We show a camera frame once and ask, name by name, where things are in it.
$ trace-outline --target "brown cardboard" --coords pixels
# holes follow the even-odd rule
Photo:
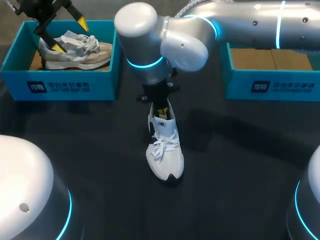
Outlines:
[[[235,69],[276,70],[271,50],[231,48]]]
[[[95,71],[108,71],[110,69],[110,66],[105,66],[103,68],[97,69]],[[32,63],[29,68],[30,71],[38,71],[38,70],[43,70],[42,64],[41,64],[41,57],[38,51],[35,52],[34,58],[32,60]],[[66,69],[68,71],[83,71],[78,68],[68,68]]]
[[[272,49],[271,52],[277,70],[313,70],[305,53],[284,49]]]

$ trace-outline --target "white sneaker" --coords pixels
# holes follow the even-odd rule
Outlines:
[[[111,60],[112,44],[98,42],[92,35],[86,36],[67,31],[55,40],[67,53],[48,49],[48,45],[42,38],[39,41],[39,53],[45,61],[47,70],[68,68],[94,70],[107,65]]]
[[[149,131],[152,142],[146,150],[146,159],[152,172],[162,181],[172,182],[179,179],[184,172],[184,155],[180,147],[176,118],[168,101],[170,120],[154,116],[151,105],[148,116]]]

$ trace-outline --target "shoe tongue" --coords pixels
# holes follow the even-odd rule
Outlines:
[[[171,136],[175,133],[176,121],[174,119],[164,120],[155,116],[154,122],[156,124],[155,129],[157,130],[159,137],[171,138]]]
[[[81,44],[83,44],[82,41],[78,40],[78,35],[69,30],[64,35],[61,36],[61,40],[65,44],[72,44],[75,46],[80,46]]]

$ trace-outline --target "shoe sole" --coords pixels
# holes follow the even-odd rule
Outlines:
[[[148,115],[148,128],[149,128],[149,133],[151,134],[151,126],[150,126],[150,115]],[[147,162],[148,162],[148,165],[149,165],[149,168],[150,170],[153,172],[153,174],[156,176],[156,178],[163,184],[166,184],[166,185],[176,185],[178,184],[183,176],[184,176],[184,172],[185,172],[185,157],[183,155],[183,153],[181,153],[181,156],[182,156],[182,160],[183,160],[183,167],[182,167],[182,174],[180,177],[176,178],[173,174],[169,174],[169,177],[167,178],[167,180],[163,180],[161,179],[160,177],[158,177],[158,175],[153,171],[153,169],[151,168],[150,164],[149,164],[149,161],[147,159]]]
[[[96,70],[110,63],[110,58],[104,61],[93,64],[80,64],[78,62],[63,62],[63,61],[46,61],[46,70],[65,70],[65,69],[81,69],[81,70]]]

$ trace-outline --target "logo on box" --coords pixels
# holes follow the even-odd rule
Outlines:
[[[268,91],[270,86],[270,81],[254,81],[251,92],[264,94]]]
[[[46,87],[42,81],[27,81],[30,91],[34,94],[44,94],[47,92]]]

